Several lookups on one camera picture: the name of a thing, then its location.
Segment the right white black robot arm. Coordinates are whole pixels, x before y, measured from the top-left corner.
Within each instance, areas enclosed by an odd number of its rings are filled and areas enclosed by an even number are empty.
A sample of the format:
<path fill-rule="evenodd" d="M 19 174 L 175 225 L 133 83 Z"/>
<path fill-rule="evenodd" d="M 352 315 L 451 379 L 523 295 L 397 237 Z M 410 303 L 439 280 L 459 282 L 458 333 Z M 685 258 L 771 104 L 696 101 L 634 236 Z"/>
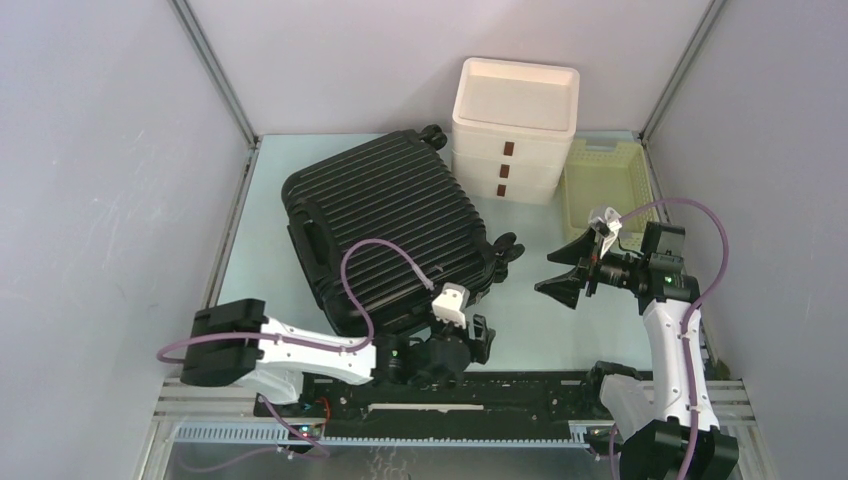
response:
<path fill-rule="evenodd" d="M 534 287 L 569 308 L 600 284 L 637 300 L 651 349 L 653 395 L 634 375 L 611 367 L 583 388 L 583 408 L 596 418 L 612 415 L 622 437 L 610 449 L 619 458 L 620 479 L 727 479 L 739 446 L 721 432 L 709 398 L 699 342 L 700 287 L 683 271 L 685 230 L 648 223 L 638 257 L 609 252 L 612 237 L 612 225 L 595 222 L 548 254 L 548 261 L 570 271 Z"/>

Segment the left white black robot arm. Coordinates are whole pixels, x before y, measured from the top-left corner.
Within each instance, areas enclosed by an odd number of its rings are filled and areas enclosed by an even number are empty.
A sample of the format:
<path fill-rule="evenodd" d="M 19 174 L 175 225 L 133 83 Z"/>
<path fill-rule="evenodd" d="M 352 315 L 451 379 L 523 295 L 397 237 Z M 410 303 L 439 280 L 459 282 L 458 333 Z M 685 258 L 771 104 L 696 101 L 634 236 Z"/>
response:
<path fill-rule="evenodd" d="M 489 360 L 495 330 L 482 315 L 468 327 L 445 325 L 426 340 L 395 335 L 337 337 L 285 324 L 265 303 L 243 299 L 195 314 L 180 380 L 196 387 L 238 385 L 304 416 L 316 403 L 309 374 L 346 384 L 453 387 L 473 363 Z"/>

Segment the black ribbed hard-shell suitcase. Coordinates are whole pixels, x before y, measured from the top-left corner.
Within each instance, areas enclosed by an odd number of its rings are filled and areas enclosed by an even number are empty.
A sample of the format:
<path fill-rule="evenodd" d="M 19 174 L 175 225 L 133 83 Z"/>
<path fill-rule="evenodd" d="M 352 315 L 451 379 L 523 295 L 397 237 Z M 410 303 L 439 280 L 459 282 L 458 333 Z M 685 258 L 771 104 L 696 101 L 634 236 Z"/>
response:
<path fill-rule="evenodd" d="M 340 336 L 410 335 L 429 324 L 446 282 L 478 303 L 524 247 L 489 240 L 484 221 L 440 157 L 443 130 L 399 130 L 291 174 L 288 232 L 318 307 Z"/>

